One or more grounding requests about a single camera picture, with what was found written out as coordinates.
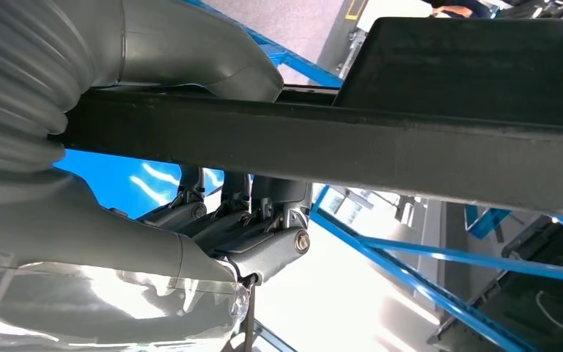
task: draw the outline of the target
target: gray mechanical arm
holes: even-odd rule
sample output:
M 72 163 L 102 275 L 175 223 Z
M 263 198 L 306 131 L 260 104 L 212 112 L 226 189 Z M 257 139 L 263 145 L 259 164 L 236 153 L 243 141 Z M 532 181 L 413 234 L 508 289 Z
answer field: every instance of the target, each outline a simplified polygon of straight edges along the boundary
M 195 235 L 163 230 L 171 217 L 145 224 L 103 209 L 81 178 L 53 168 L 64 149 L 47 134 L 64 131 L 64 112 L 83 92 L 115 84 L 198 84 L 223 98 L 273 101 L 283 82 L 241 28 L 181 1 L 0 0 L 0 351 L 24 351 L 3 337 L 14 335 L 26 336 L 30 351 L 126 351 L 138 342 L 219 338 L 232 329 L 224 317 L 239 314 L 240 302 L 220 305 L 228 290 L 213 284 L 233 287 L 235 273 L 202 251 Z M 168 209 L 197 204 L 198 197 L 196 187 L 184 190 Z M 192 209 L 190 216 L 205 213 Z M 290 219 L 280 220 L 285 229 Z M 236 248 L 246 250 L 229 248 L 214 258 L 247 275 Z M 81 277 L 92 281 L 72 285 Z M 148 287 L 140 296 L 162 314 L 134 312 L 119 304 L 120 295 L 110 298 L 108 286 L 93 283 L 115 277 Z M 159 277 L 171 282 L 154 284 Z M 164 292 L 168 287 L 184 293 Z M 123 287 L 122 296 L 130 289 Z M 87 294 L 96 301 L 82 301 Z M 66 296 L 72 301 L 56 299 Z M 198 301 L 207 310 L 192 312 Z M 90 307 L 99 315 L 68 322 Z M 198 323 L 181 323 L 183 315 Z M 52 345 L 40 348 L 37 339 Z

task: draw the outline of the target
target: black machine panel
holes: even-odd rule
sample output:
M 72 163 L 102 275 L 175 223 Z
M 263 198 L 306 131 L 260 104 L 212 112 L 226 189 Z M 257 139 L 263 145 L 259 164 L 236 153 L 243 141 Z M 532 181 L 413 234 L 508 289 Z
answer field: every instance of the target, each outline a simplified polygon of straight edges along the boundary
M 563 123 L 563 21 L 381 18 L 335 105 Z
M 563 226 L 543 216 L 509 252 L 522 259 L 563 265 Z M 471 304 L 539 351 L 563 351 L 563 281 L 503 272 Z M 559 324 L 551 321 L 543 309 Z M 448 320 L 430 339 L 445 351 L 500 351 L 458 320 Z

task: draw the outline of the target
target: blue steel rail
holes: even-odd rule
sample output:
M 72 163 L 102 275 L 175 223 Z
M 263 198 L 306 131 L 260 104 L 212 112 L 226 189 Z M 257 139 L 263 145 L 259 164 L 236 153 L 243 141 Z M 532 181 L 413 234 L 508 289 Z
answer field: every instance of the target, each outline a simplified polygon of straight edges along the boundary
M 278 43 L 272 41 L 271 39 L 265 37 L 264 35 L 243 25 L 242 23 L 231 19 L 230 17 L 226 16 L 222 12 L 217 11 L 214 7 L 206 5 L 200 0 L 182 0 L 182 1 L 186 1 L 189 4 L 192 4 L 197 7 L 201 7 L 204 10 L 215 13 L 224 18 L 228 18 L 232 22 L 235 22 L 237 25 L 242 27 L 245 30 L 245 32 L 247 32 L 258 45 L 260 45 L 260 48 L 268 55 L 268 57 L 271 59 L 271 61 L 273 61 L 275 65 L 277 66 L 282 64 L 287 65 L 291 67 L 293 70 L 299 72 L 300 74 L 306 76 L 307 78 L 313 80 L 314 82 L 324 87 L 340 88 L 342 86 L 343 80 L 340 77 L 329 73 L 327 70 L 318 67 L 318 65 L 303 58 L 301 55 L 291 50 L 288 50 L 284 46 L 279 45 Z
M 466 230 L 472 236 L 483 239 L 493 231 L 509 214 L 510 210 L 489 208 L 481 216 L 478 216 L 476 205 L 465 206 Z
M 552 279 L 563 280 L 563 266 L 559 265 L 529 262 L 527 260 L 488 257 L 485 255 L 472 254 L 455 249 L 423 246 L 421 244 L 383 240 L 380 238 L 371 238 L 364 236 L 356 236 L 356 238 L 360 243 L 371 248 L 407 252 L 433 257 L 439 260 L 451 260 L 459 263 L 482 265 L 500 270 L 517 271 L 518 273 L 523 274 L 545 276 Z
M 464 324 L 467 324 L 478 331 L 478 333 L 484 338 L 495 343 L 497 346 L 506 351 L 534 351 L 534 348 L 527 342 L 515 336 L 510 331 L 500 326 L 493 319 L 490 319 L 478 309 L 473 308 L 449 291 L 433 284 L 418 273 L 414 268 L 406 265 L 389 253 L 376 252 L 368 246 L 365 246 L 359 239 L 357 239 L 354 235 L 351 235 L 347 230 L 343 230 L 341 226 L 325 219 L 319 213 L 319 209 L 320 203 L 323 201 L 328 190 L 329 186 L 325 186 L 312 208 L 311 220 L 314 223 L 334 234 L 346 244 L 362 253 L 372 262 L 388 271 L 401 282 L 411 286 L 422 295 L 428 297 L 430 300 L 443 307 L 447 312 L 462 321 Z

